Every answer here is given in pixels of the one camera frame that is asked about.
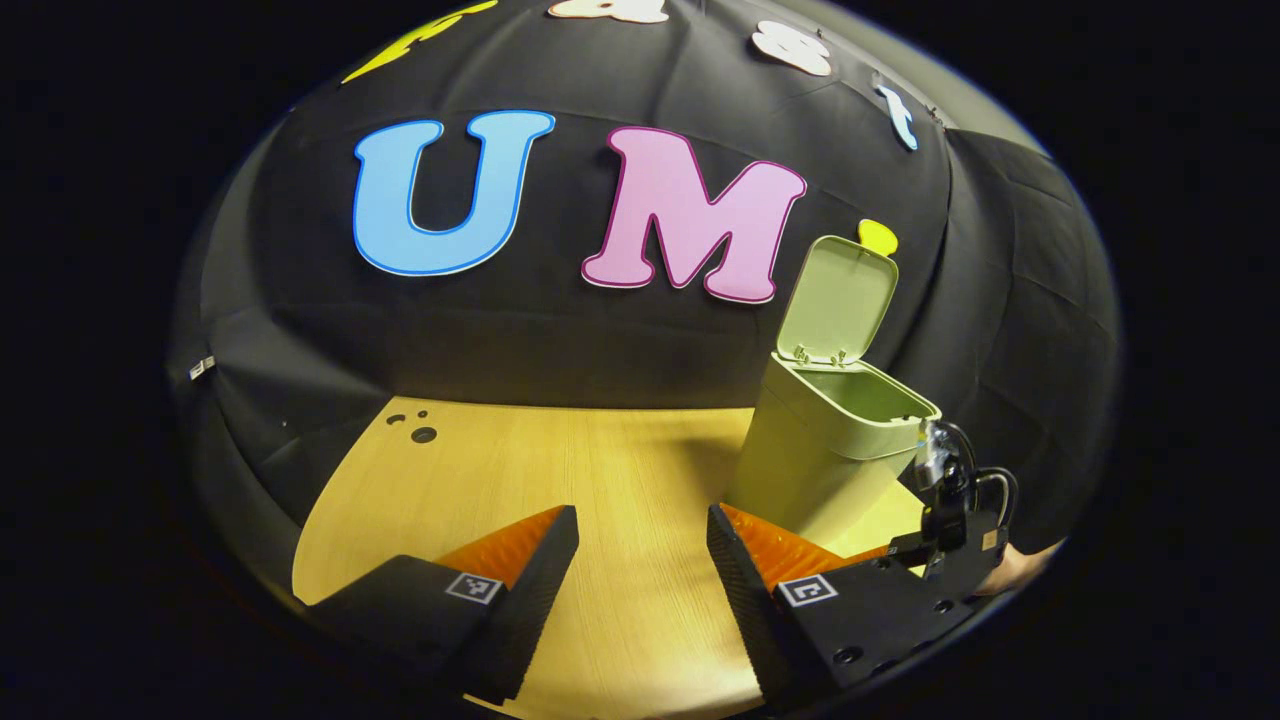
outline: table surface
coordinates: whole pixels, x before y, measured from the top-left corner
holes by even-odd
[[[577,555],[518,697],[498,708],[525,720],[710,720],[755,707],[760,691],[707,550],[707,509],[732,480],[751,413],[394,397],[307,518],[293,592],[312,605],[396,555],[433,560],[573,505]],[[396,414],[404,420],[388,424]],[[421,427],[436,438],[413,442]],[[883,486],[828,550],[854,555],[919,530],[920,502]]]

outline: cable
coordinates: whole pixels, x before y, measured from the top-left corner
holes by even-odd
[[[973,443],[969,442],[969,436],[966,436],[959,427],[952,423],[947,423],[946,420],[936,420],[933,424],[941,427],[947,434],[959,441],[960,450],[964,452],[965,462],[968,462],[970,470],[975,469],[978,466],[978,460],[974,457]]]
[[[1014,510],[1018,509],[1018,478],[1005,468],[983,468],[977,482],[982,483],[983,480],[996,478],[1001,480],[1000,484],[1005,488],[1005,500],[1000,507],[1000,521],[997,525],[1005,525],[1014,516]]]

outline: blue letter u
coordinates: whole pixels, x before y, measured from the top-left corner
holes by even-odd
[[[353,229],[356,247],[375,266],[397,275],[445,275],[484,263],[516,227],[525,164],[534,140],[556,127],[556,118],[530,110],[500,110],[471,120],[480,138],[480,167],[471,214],[449,231],[413,222],[413,177],[422,150],[444,133],[435,120],[401,123],[356,145]]]

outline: screw hole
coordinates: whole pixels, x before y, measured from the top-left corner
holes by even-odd
[[[863,656],[863,648],[858,646],[850,646],[837,650],[836,655],[831,656],[831,660],[840,665],[849,665],[851,662],[856,662],[858,659],[861,656]]]

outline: trash can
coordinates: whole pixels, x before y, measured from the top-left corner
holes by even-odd
[[[805,256],[724,501],[812,542],[858,523],[906,469],[936,405],[861,361],[897,264],[824,236]]]

